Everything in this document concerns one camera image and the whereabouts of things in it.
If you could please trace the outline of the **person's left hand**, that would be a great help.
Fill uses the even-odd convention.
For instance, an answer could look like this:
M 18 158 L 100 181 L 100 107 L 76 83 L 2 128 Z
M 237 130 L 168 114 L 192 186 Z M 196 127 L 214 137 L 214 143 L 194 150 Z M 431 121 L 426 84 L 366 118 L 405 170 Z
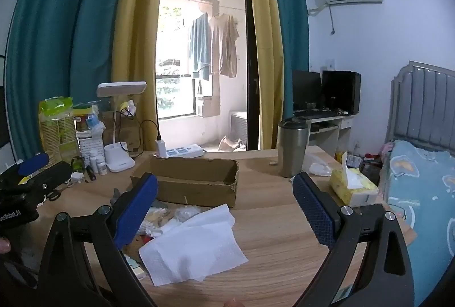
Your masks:
M 0 238 L 0 254 L 5 255 L 11 251 L 10 241 L 6 238 Z

